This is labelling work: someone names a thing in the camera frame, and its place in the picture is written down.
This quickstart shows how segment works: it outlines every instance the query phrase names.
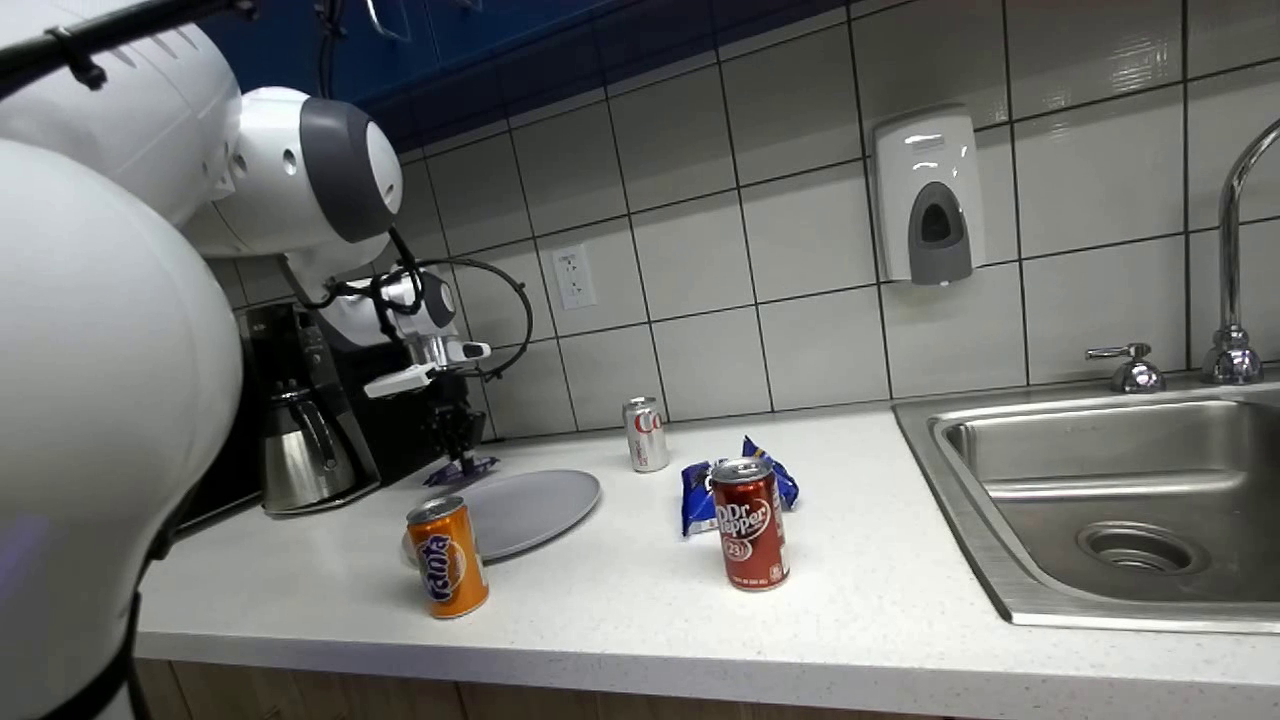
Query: soap dispenser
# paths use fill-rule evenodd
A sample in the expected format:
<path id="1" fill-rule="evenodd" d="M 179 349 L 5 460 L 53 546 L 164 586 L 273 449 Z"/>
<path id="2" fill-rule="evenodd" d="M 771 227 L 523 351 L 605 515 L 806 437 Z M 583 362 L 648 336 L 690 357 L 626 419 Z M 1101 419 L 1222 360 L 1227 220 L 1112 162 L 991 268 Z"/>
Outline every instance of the soap dispenser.
<path id="1" fill-rule="evenodd" d="M 985 264 L 989 223 L 969 111 L 884 124 L 874 196 L 884 280 L 952 283 Z"/>

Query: drain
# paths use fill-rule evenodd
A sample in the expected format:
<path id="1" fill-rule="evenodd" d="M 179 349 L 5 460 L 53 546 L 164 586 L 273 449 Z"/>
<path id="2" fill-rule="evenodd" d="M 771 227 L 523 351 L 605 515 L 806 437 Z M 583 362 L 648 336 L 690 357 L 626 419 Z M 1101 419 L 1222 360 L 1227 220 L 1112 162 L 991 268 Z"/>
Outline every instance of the drain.
<path id="1" fill-rule="evenodd" d="M 1079 532 L 1079 544 L 1120 570 L 1197 570 L 1200 546 L 1160 523 L 1101 520 Z"/>

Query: white robot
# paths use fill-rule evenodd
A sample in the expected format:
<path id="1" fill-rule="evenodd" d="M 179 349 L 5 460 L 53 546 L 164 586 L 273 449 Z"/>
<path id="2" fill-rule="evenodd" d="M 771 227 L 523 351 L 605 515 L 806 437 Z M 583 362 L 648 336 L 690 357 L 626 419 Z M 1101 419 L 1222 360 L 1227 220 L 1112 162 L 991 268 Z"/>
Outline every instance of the white robot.
<path id="1" fill-rule="evenodd" d="M 120 3 L 0 10 L 5 720 L 131 717 L 134 582 L 239 395 L 233 309 L 179 227 L 204 256 L 284 256 L 353 344 L 404 340 L 411 362 L 366 395 L 487 357 L 449 333 L 426 270 L 358 276 L 401 208 L 395 151 L 365 111 L 286 86 L 239 95 L 213 39 L 174 24 L 200 0 Z M 164 30 L 104 39 L 147 24 Z M 31 54 L 65 66 L 26 84 L 13 66 Z"/>

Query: gray plate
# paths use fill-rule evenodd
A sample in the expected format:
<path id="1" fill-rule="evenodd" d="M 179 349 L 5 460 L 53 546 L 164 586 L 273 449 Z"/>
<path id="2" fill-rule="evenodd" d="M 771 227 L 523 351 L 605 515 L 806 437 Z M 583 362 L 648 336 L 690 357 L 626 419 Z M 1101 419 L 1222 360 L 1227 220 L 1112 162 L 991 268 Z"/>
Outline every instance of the gray plate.
<path id="1" fill-rule="evenodd" d="M 601 502 L 601 479 L 572 466 L 487 474 L 460 492 L 470 513 L 484 563 L 545 546 L 583 523 Z"/>

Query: backsplash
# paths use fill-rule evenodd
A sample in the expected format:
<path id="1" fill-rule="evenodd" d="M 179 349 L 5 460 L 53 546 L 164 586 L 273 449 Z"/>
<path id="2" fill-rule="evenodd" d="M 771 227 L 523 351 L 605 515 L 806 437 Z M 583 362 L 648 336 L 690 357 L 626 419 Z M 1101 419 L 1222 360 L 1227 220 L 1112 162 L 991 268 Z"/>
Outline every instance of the backsplash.
<path id="1" fill-rule="evenodd" d="M 943 102 L 981 127 L 991 264 L 880 283 L 871 133 Z M 526 283 L 500 437 L 616 429 L 631 392 L 708 419 L 1079 378 L 1127 340 L 1193 368 L 1214 196 L 1276 116 L 1271 0 L 864 0 L 417 147 L 401 227 Z M 1280 159 L 1245 216 L 1245 324 L 1280 360 Z M 273 259 L 217 270 L 235 302 L 286 293 Z M 467 336 L 521 340 L 502 283 L 455 293 Z"/>

